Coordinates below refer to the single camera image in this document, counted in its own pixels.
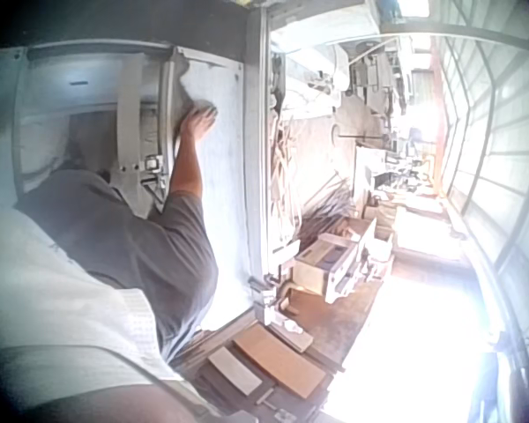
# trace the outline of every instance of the man's hand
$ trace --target man's hand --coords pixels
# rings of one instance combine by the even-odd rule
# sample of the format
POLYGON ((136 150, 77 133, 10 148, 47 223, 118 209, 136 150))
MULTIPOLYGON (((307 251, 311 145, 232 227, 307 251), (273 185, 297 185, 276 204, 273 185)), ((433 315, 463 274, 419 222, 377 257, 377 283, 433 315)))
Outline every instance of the man's hand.
POLYGON ((218 110, 214 106, 193 108, 180 125, 182 141, 198 142, 215 124, 218 110))

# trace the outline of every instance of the gray t-shirt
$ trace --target gray t-shirt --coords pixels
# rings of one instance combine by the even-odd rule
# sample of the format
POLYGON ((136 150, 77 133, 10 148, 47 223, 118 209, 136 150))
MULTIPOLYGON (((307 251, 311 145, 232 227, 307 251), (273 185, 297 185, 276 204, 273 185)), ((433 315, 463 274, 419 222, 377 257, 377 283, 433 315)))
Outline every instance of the gray t-shirt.
POLYGON ((171 194, 163 213, 141 219, 97 174, 63 170, 16 207, 90 275, 116 288, 143 290, 166 362, 207 313, 218 269, 199 198, 171 194))

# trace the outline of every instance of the man's arm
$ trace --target man's arm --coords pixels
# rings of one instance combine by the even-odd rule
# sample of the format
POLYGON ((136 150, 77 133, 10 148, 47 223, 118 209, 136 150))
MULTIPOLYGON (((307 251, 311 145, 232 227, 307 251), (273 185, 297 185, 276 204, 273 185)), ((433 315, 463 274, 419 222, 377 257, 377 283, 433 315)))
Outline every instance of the man's arm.
POLYGON ((202 198, 202 174, 197 161, 196 143, 212 128, 217 114, 214 107, 193 108, 184 118, 169 194, 188 192, 202 198))

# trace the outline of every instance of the wall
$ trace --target wall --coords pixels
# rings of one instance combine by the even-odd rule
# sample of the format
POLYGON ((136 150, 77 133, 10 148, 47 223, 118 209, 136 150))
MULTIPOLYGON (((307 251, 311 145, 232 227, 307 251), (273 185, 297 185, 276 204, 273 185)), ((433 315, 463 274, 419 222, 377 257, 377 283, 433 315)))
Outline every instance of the wall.
MULTIPOLYGON (((431 18, 529 40, 529 4, 435 0, 431 18)), ((436 38, 449 128, 443 189, 499 277, 529 354, 529 54, 436 38)))

